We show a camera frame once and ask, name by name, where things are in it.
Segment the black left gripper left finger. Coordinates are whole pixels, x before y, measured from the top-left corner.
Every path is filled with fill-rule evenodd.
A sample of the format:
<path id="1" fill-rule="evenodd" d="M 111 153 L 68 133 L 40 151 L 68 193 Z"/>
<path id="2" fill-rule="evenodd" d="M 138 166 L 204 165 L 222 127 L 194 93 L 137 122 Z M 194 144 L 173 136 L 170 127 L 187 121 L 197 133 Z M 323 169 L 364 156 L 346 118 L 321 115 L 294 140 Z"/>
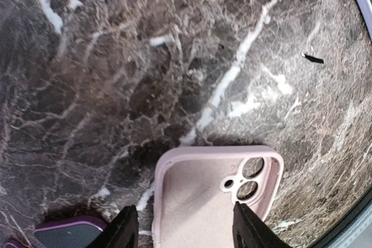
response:
<path id="1" fill-rule="evenodd" d="M 138 213 L 134 205 L 124 207 L 103 232 L 90 243 L 90 248 L 137 248 Z"/>

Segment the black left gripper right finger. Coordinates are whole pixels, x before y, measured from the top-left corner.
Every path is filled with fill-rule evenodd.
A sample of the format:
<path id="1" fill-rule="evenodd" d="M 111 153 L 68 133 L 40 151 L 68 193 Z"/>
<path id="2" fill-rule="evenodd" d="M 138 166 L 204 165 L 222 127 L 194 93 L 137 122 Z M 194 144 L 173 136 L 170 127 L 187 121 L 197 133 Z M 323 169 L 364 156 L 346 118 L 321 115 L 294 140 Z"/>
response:
<path id="1" fill-rule="evenodd" d="M 235 248 L 290 248 L 246 204 L 234 206 L 233 242 Z"/>

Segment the black smartphone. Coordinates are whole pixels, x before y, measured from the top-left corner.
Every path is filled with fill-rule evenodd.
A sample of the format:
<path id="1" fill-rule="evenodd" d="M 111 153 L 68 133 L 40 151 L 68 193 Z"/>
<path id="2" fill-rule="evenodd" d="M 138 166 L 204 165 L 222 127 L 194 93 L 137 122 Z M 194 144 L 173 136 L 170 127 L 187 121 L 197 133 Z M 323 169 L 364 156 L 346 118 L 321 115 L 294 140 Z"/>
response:
<path id="1" fill-rule="evenodd" d="M 92 243 L 106 226 L 106 222 L 100 218 L 79 216 L 39 224 L 34 235 L 44 247 L 82 248 Z"/>

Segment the pink phone case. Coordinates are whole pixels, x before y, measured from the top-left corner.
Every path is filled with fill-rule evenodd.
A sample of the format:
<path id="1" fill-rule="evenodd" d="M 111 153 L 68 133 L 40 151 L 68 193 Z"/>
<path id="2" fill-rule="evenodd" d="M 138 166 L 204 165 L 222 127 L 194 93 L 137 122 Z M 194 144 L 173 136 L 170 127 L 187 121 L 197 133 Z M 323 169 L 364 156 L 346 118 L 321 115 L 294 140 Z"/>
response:
<path id="1" fill-rule="evenodd" d="M 267 146 L 180 147 L 155 169 L 155 247 L 233 247 L 237 214 L 264 222 L 284 171 Z"/>

